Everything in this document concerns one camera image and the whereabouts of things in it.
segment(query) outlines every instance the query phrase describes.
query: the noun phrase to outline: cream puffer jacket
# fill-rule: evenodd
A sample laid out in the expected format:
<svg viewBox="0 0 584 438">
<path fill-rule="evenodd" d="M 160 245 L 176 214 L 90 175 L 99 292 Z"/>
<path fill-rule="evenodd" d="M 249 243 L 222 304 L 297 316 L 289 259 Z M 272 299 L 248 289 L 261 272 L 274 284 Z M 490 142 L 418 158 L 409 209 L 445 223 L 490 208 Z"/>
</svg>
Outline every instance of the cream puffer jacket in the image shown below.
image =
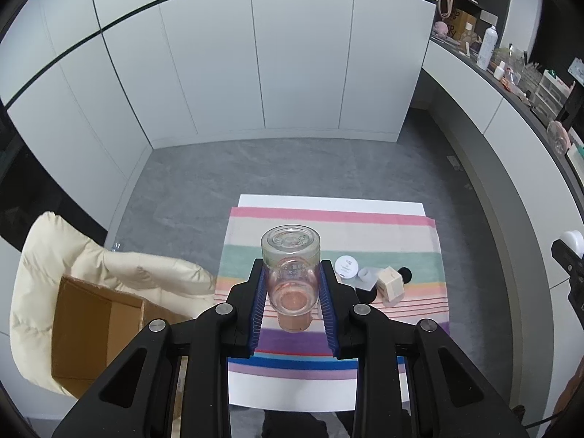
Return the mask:
<svg viewBox="0 0 584 438">
<path fill-rule="evenodd" d="M 51 333 L 61 277 L 66 274 L 132 293 L 171 311 L 198 317 L 212 307 L 215 278 L 194 263 L 144 253 L 112 252 L 45 212 L 22 249 L 10 313 L 12 356 L 22 376 L 71 395 L 51 376 Z"/>
</svg>

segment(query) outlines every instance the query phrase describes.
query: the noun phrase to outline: open cardboard box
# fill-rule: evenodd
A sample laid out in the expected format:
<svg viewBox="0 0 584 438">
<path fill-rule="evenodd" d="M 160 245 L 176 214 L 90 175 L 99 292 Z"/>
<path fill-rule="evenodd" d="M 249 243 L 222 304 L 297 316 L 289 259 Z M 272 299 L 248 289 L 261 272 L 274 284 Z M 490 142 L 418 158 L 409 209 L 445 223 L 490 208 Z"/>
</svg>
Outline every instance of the open cardboard box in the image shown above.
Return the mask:
<svg viewBox="0 0 584 438">
<path fill-rule="evenodd" d="M 129 293 L 63 276 L 57 295 L 51 374 L 75 398 L 89 388 L 151 320 L 191 318 Z"/>
</svg>

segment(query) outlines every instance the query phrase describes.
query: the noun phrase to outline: black cable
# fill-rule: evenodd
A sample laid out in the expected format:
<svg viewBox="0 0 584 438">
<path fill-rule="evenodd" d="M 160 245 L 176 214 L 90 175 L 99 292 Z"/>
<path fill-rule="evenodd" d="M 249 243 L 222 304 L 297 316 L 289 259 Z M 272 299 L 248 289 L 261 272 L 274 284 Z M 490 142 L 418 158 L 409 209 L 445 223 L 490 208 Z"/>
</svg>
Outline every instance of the black cable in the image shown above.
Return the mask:
<svg viewBox="0 0 584 438">
<path fill-rule="evenodd" d="M 549 416 L 548 418 L 544 418 L 543 420 L 539 420 L 538 422 L 533 422 L 530 424 L 527 424 L 524 426 L 525 430 L 527 430 L 528 428 L 533 428 L 534 426 L 537 426 L 539 424 L 545 423 L 545 422 L 549 422 L 550 420 L 553 420 L 554 418 L 559 417 L 564 411 L 562 410 L 561 412 L 558 412 L 557 414 L 553 414 L 551 416 Z"/>
</svg>

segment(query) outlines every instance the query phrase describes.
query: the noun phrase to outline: black round object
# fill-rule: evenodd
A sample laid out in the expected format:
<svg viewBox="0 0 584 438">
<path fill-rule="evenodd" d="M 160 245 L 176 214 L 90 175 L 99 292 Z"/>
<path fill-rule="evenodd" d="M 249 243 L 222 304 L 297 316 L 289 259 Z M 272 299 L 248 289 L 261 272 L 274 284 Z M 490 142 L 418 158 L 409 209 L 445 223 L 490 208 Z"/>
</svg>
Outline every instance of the black round object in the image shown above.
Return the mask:
<svg viewBox="0 0 584 438">
<path fill-rule="evenodd" d="M 410 281 L 412 280 L 412 271 L 410 269 L 408 269 L 407 267 L 400 268 L 398 270 L 398 273 L 404 279 L 404 283 L 410 283 Z"/>
<path fill-rule="evenodd" d="M 357 298 L 361 303 L 370 305 L 377 298 L 377 288 L 373 287 L 371 291 L 366 289 L 355 288 L 355 293 L 357 293 Z"/>
</svg>

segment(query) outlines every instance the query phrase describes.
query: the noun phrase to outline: green stripe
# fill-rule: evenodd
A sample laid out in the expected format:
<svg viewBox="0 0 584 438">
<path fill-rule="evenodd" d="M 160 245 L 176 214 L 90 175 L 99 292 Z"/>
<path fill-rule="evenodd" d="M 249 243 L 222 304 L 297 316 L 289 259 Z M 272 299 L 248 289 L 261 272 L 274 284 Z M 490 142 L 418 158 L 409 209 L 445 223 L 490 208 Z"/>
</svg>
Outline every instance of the green stripe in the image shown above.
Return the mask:
<svg viewBox="0 0 584 438">
<path fill-rule="evenodd" d="M 351 255 L 362 267 L 385 268 L 387 266 L 398 270 L 407 267 L 412 271 L 412 283 L 430 283 L 445 281 L 442 256 L 436 252 L 362 252 L 323 250 L 320 258 L 335 263 L 341 255 Z M 247 280 L 253 260 L 262 256 L 260 247 L 241 245 L 224 245 L 219 265 L 219 276 L 243 278 Z"/>
</svg>

